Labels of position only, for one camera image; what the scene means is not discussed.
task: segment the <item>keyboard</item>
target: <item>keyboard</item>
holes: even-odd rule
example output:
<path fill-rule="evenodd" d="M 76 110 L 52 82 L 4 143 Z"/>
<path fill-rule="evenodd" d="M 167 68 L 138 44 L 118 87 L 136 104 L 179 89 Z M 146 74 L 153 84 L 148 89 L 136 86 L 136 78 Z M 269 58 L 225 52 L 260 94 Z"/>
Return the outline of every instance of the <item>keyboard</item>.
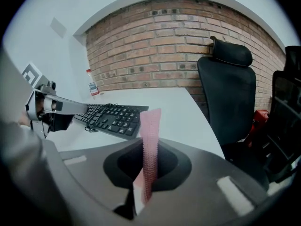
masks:
<path fill-rule="evenodd" d="M 75 115 L 75 119 L 86 125 L 87 121 L 93 117 L 90 122 L 90 125 L 92 125 L 102 113 L 94 129 L 127 140 L 136 138 L 140 128 L 140 112 L 149 109 L 148 106 L 111 105 L 102 108 L 97 113 L 103 105 L 87 105 L 89 108 L 87 113 Z"/>

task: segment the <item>chair backrest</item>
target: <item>chair backrest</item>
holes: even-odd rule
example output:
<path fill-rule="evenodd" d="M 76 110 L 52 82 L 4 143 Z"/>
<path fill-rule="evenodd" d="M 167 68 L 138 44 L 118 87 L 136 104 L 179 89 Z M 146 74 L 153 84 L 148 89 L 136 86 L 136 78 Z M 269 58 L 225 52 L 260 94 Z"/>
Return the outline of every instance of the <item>chair backrest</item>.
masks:
<path fill-rule="evenodd" d="M 248 66 L 251 52 L 242 45 L 217 40 L 213 57 L 198 61 L 198 73 L 207 99 L 209 123 L 220 145 L 245 138 L 252 127 L 256 76 Z"/>
<path fill-rule="evenodd" d="M 301 72 L 275 71 L 273 99 L 267 122 L 270 181 L 277 181 L 301 155 Z"/>

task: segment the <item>white desk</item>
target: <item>white desk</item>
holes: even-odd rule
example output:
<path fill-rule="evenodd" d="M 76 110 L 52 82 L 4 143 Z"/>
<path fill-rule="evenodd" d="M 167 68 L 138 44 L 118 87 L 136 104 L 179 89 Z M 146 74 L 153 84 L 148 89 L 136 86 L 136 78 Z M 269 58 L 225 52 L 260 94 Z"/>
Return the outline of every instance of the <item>white desk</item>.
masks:
<path fill-rule="evenodd" d="M 161 108 L 160 138 L 200 148 L 224 158 L 209 123 L 185 88 L 106 91 L 96 100 L 90 98 L 85 103 L 146 105 L 149 110 Z M 50 132 L 47 139 L 55 143 L 58 151 L 86 149 L 125 141 L 102 132 L 89 133 L 76 120 L 73 120 L 66 131 Z"/>

